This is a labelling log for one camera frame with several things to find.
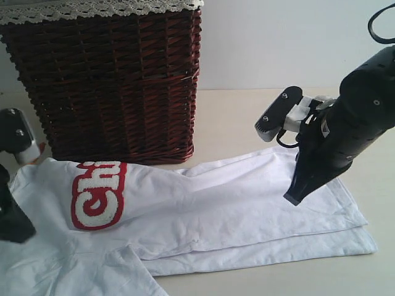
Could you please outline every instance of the white lace trim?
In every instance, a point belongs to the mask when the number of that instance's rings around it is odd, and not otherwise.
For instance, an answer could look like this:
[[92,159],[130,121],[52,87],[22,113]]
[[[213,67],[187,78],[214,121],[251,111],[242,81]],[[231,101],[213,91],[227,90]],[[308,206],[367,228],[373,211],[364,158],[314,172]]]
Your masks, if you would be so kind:
[[73,20],[77,17],[144,15],[149,12],[195,10],[203,0],[0,0],[0,25]]

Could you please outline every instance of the brown wicker basket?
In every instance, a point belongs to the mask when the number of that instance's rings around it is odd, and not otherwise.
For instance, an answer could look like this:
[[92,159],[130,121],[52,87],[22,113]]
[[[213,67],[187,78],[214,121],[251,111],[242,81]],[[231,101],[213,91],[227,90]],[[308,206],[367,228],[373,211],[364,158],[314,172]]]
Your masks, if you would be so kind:
[[0,26],[52,156],[184,162],[193,153],[201,11]]

